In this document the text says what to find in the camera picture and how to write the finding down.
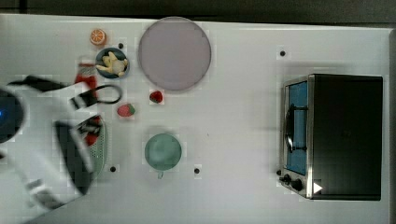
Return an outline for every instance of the white table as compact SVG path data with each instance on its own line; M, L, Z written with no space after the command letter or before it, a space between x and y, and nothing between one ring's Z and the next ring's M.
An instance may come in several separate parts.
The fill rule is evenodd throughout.
M213 50L207 75L196 88L166 91L164 105L151 105L149 90L156 88L139 68L136 50L153 22L0 15L2 84L28 74L72 82L78 56L95 53L93 28L104 29L110 45L123 42L132 63L123 81L99 77L120 84L123 100L137 111L125 122L116 118L115 105L102 107L110 132L107 171L89 195L36 223L389 222L389 29L197 22ZM380 202L309 201L277 182L280 86L316 72L385 80ZM142 152L162 130L178 134L184 154L158 180ZM202 179L194 178L194 164L202 164ZM108 171L111 165L116 173Z

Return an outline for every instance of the teal bowl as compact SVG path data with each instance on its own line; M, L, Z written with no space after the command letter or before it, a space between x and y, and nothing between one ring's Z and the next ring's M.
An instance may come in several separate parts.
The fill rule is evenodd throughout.
M111 74L102 70L99 70L96 68L96 70L98 71L99 75L101 75L102 77L105 78L110 78L110 79L116 79L116 78L124 78L128 75L129 73L129 69L131 66L131 63L129 62L128 58L125 56L125 54L119 50L119 49L115 49L115 48L107 48L107 49L102 49L97 55L96 55L96 62L95 64L99 64L102 66L105 66L105 63L102 61L103 56L108 56L108 52L111 51L114 53L114 55L116 55L117 59L123 61L124 59L126 59L128 61L128 64L126 65L125 68L125 75L123 75L122 77L117 76L116 74Z
M180 161L181 145L174 136L160 133L146 143L145 157L152 168L166 171L174 168Z

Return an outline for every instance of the orange slice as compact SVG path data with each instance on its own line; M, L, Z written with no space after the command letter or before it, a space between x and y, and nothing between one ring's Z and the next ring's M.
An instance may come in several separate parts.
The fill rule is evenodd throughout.
M106 43L106 33L101 29L93 30L91 33L91 43L96 46L101 46Z

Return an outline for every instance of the toaster oven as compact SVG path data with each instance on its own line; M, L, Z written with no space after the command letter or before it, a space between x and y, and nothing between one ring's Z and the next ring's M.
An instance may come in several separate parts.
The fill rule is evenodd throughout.
M379 201L382 77L314 74L283 86L282 186L314 200Z

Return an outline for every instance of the strawberry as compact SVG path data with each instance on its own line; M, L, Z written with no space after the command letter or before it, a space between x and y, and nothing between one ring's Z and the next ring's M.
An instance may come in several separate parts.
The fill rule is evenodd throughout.
M92 146L96 142L97 139L98 139L98 136L93 133L88 133L87 136L85 136L85 142L87 143L87 145L89 147Z
M160 104L163 101L163 94L160 91L154 91L149 95L150 101Z
M134 114L134 107L131 104L121 105L117 109L117 114L121 117L131 117Z

